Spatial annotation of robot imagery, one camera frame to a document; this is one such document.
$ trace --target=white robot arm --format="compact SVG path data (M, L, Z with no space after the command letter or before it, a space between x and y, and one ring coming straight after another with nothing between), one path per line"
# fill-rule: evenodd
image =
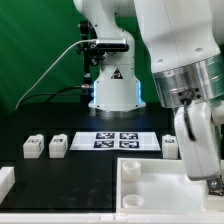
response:
M127 117L141 112L145 103L141 100L140 82L134 74L135 41L115 22L116 14L134 13L134 2L108 0L74 0L75 6L93 25L101 42L127 41L127 52L106 51L101 62L100 75L94 84L94 101L90 111L105 117Z
M160 102L178 110L175 130L187 176L208 180L210 190L223 194L212 111L221 105L224 67L209 1L135 0L135 8Z

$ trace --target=green backdrop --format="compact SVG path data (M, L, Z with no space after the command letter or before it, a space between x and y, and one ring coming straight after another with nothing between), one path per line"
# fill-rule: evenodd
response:
M77 27L80 20L84 17L75 9L73 0L0 0L0 120L14 110L20 97L58 56L81 39ZM136 18L118 18L117 22L136 39L135 73L143 84L143 100L158 101L150 72L150 57ZM79 85L82 75L82 57L73 50L31 94ZM98 70L94 69L92 75L96 78Z

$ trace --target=white block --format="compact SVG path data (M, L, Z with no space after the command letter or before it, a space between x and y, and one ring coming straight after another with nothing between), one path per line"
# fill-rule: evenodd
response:
M3 167L0 170L0 204L15 183L14 167Z
M44 149L44 136L30 136L23 145L24 159L38 159Z
M50 158L64 158L67 148L67 135L55 135L49 145Z
M163 159L177 159L178 158L177 138L171 135L163 136L162 151L163 151Z

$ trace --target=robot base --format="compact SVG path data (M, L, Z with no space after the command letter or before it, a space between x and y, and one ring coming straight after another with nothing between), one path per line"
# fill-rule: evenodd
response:
M129 118L145 113L145 107L139 107L129 111L107 111L91 107L89 109L90 114L106 118Z

